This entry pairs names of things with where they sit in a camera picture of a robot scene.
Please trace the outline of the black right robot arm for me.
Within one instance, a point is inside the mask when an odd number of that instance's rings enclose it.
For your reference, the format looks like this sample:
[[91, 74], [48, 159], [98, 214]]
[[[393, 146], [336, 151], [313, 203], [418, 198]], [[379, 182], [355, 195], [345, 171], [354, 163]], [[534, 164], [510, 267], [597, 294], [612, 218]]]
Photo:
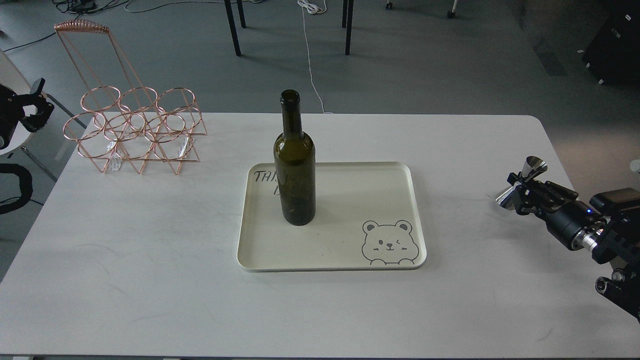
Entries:
[[639, 317], [639, 191], [624, 187], [595, 194], [589, 203], [551, 181], [510, 173], [509, 187], [496, 198], [518, 215], [535, 215], [547, 231], [570, 251], [585, 249], [597, 264], [613, 266], [599, 277], [595, 290], [619, 308]]

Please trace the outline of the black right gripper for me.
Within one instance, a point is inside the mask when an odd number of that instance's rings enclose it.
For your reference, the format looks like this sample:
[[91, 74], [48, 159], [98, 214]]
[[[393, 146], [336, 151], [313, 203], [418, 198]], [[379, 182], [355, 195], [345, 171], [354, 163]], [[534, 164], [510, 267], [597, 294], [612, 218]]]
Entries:
[[[513, 182], [515, 175], [510, 173], [507, 181]], [[576, 200], [577, 192], [552, 181], [541, 182], [535, 177], [524, 188], [515, 194], [516, 214], [542, 217], [549, 233], [565, 248], [570, 251], [581, 249], [575, 239], [580, 231], [594, 223], [594, 210]]]

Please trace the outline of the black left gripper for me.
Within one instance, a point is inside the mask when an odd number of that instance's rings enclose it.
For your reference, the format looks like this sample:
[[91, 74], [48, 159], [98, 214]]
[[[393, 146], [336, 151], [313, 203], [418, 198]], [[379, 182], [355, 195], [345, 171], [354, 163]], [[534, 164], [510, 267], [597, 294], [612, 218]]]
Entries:
[[[0, 85], [0, 145], [9, 146], [16, 127], [21, 120], [23, 127], [30, 133], [41, 130], [55, 109], [43, 94], [46, 84], [39, 78], [30, 87], [30, 92], [18, 95], [5, 85]], [[25, 115], [24, 107], [35, 107], [34, 114]]]

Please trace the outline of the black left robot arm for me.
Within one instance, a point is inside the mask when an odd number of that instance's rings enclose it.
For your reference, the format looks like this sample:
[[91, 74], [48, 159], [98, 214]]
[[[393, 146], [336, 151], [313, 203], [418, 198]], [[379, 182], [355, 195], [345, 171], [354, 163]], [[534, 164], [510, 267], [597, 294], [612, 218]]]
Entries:
[[[0, 97], [0, 134], [1, 150], [14, 150], [18, 143], [12, 145], [14, 134], [22, 126], [24, 130], [35, 133], [41, 130], [50, 119], [55, 109], [43, 94], [46, 80], [35, 80], [28, 93], [19, 95], [13, 89], [1, 85]], [[34, 193], [32, 174], [23, 166], [13, 163], [1, 164], [2, 174], [13, 174], [18, 178], [20, 196], [13, 202], [1, 202], [0, 213], [8, 214], [16, 211], [32, 200]]]

